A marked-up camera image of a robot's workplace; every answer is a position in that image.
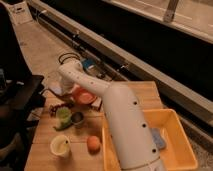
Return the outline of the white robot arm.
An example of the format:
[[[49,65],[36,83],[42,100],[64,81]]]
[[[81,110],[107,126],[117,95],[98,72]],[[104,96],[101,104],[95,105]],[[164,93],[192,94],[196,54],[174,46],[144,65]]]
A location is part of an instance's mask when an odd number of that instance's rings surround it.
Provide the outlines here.
[[[89,76],[76,60],[61,65],[58,72],[66,81],[77,83],[102,99],[122,171],[167,171],[139,101],[129,86]]]

